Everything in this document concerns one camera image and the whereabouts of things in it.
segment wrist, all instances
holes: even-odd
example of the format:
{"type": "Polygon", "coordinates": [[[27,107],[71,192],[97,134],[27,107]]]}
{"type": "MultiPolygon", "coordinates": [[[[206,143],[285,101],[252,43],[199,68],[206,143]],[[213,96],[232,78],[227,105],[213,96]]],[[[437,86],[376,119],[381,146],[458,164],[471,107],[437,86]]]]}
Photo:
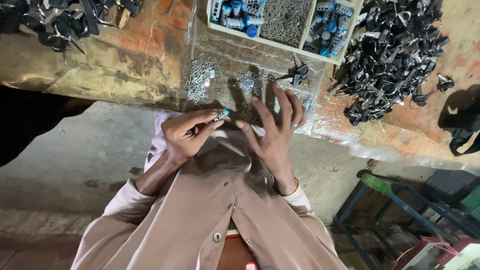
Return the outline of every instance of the wrist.
{"type": "Polygon", "coordinates": [[[297,190],[298,182],[293,175],[293,171],[285,171],[282,173],[272,173],[275,179],[275,187],[280,195],[290,195],[297,190]]]}
{"type": "Polygon", "coordinates": [[[166,149],[157,162],[168,164],[176,169],[180,168],[188,161],[189,158],[185,156],[173,155],[166,149]]]}

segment shirt sleeve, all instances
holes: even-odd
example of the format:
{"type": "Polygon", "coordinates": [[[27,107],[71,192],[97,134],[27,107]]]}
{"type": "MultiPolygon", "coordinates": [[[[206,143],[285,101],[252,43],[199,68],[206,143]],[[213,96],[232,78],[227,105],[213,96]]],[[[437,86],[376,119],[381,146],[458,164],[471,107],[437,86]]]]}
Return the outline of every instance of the shirt sleeve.
{"type": "Polygon", "coordinates": [[[88,225],[72,269],[102,269],[147,216],[155,199],[141,194],[128,179],[103,215],[88,225]]]}
{"type": "Polygon", "coordinates": [[[300,185],[297,187],[297,190],[295,190],[294,193],[287,196],[282,196],[282,198],[288,203],[288,205],[292,207],[297,208],[304,206],[308,211],[312,209],[310,206],[310,201],[300,185]]]}
{"type": "Polygon", "coordinates": [[[325,246],[330,253],[334,254],[335,257],[338,257],[327,228],[323,222],[312,212],[310,201],[308,200],[307,195],[305,195],[305,192],[302,190],[302,188],[298,186],[294,193],[288,196],[282,196],[282,198],[286,201],[286,203],[288,203],[288,205],[290,205],[290,207],[292,207],[298,217],[315,235],[317,240],[320,241],[320,243],[322,243],[322,245],[325,246]]]}
{"type": "Polygon", "coordinates": [[[140,193],[131,179],[118,191],[105,208],[102,216],[111,216],[114,219],[139,224],[148,212],[157,196],[148,196],[140,193]]]}

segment red sticker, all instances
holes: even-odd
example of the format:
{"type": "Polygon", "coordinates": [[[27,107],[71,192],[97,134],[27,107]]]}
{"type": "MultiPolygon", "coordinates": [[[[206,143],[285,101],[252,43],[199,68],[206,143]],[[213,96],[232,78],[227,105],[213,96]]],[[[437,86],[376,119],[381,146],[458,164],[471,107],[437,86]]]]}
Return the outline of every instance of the red sticker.
{"type": "Polygon", "coordinates": [[[257,270],[257,265],[253,262],[249,262],[245,265],[245,270],[257,270]]]}

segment gold bangle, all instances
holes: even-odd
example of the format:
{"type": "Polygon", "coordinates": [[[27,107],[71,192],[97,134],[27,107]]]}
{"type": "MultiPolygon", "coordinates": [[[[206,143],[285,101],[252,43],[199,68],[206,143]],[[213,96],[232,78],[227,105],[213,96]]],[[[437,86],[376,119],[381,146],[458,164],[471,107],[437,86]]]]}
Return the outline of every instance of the gold bangle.
{"type": "Polygon", "coordinates": [[[299,189],[300,184],[299,184],[299,180],[298,180],[296,177],[295,177],[295,180],[297,181],[297,188],[295,189],[295,191],[292,192],[292,194],[290,194],[290,195],[280,194],[280,196],[282,196],[282,197],[288,197],[288,196],[292,196],[293,194],[295,194],[295,193],[297,192],[297,190],[299,189]]]}

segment shirt button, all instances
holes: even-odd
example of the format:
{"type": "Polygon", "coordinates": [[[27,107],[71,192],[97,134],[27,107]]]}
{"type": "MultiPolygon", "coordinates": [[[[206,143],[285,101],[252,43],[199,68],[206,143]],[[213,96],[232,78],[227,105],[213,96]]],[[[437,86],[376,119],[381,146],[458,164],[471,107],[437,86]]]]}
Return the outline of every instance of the shirt button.
{"type": "Polygon", "coordinates": [[[220,240],[222,240],[222,235],[220,233],[215,233],[213,235],[213,242],[218,243],[220,240]]]}

